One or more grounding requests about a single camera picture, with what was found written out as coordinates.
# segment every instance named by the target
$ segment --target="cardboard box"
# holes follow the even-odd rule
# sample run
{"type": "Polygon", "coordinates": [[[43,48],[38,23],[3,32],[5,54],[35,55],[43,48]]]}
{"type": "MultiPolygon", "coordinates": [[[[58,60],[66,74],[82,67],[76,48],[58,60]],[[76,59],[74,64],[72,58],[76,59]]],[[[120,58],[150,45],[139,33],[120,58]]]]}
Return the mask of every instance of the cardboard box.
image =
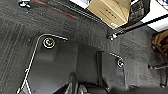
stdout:
{"type": "Polygon", "coordinates": [[[130,0],[91,0],[87,9],[115,29],[128,22],[130,4],[130,0]]]}

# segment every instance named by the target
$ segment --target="gray carpet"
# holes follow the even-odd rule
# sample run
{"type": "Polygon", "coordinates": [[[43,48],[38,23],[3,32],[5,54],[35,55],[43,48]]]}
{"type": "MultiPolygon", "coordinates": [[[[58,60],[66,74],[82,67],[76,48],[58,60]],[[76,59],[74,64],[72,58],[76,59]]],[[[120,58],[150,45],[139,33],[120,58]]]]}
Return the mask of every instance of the gray carpet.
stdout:
{"type": "Polygon", "coordinates": [[[32,43],[44,33],[121,55],[125,62],[127,87],[159,86],[159,72],[147,69],[148,64],[157,62],[150,48],[153,29],[146,26],[110,41],[106,34],[117,30],[59,4],[54,5],[77,19],[38,3],[33,3],[34,7],[27,10],[20,8],[16,0],[0,2],[0,94],[16,94],[24,78],[32,43]]]}

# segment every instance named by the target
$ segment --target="brown box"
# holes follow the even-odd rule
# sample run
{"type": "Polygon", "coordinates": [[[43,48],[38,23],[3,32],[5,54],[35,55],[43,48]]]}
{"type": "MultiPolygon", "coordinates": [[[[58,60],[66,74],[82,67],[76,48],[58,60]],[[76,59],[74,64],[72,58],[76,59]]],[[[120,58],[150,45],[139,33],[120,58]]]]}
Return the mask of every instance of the brown box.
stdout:
{"type": "Polygon", "coordinates": [[[115,29],[128,22],[130,0],[91,0],[87,8],[115,29]]]}

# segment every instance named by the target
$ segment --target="car floor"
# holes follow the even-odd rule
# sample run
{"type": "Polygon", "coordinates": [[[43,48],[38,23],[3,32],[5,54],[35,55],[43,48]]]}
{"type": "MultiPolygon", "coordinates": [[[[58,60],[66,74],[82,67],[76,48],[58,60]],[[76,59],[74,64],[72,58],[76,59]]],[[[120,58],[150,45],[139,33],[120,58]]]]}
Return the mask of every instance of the car floor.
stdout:
{"type": "Polygon", "coordinates": [[[74,42],[122,56],[125,63],[126,88],[129,85],[159,87],[160,71],[149,70],[147,67],[162,62],[159,54],[151,49],[152,34],[156,33],[155,30],[144,26],[111,41],[106,35],[118,32],[118,29],[112,30],[104,23],[96,22],[59,4],[52,4],[53,7],[68,11],[67,13],[77,18],[37,2],[32,4],[30,10],[20,8],[15,0],[0,2],[1,94],[16,93],[29,64],[32,44],[41,34],[66,37],[74,42]]]}

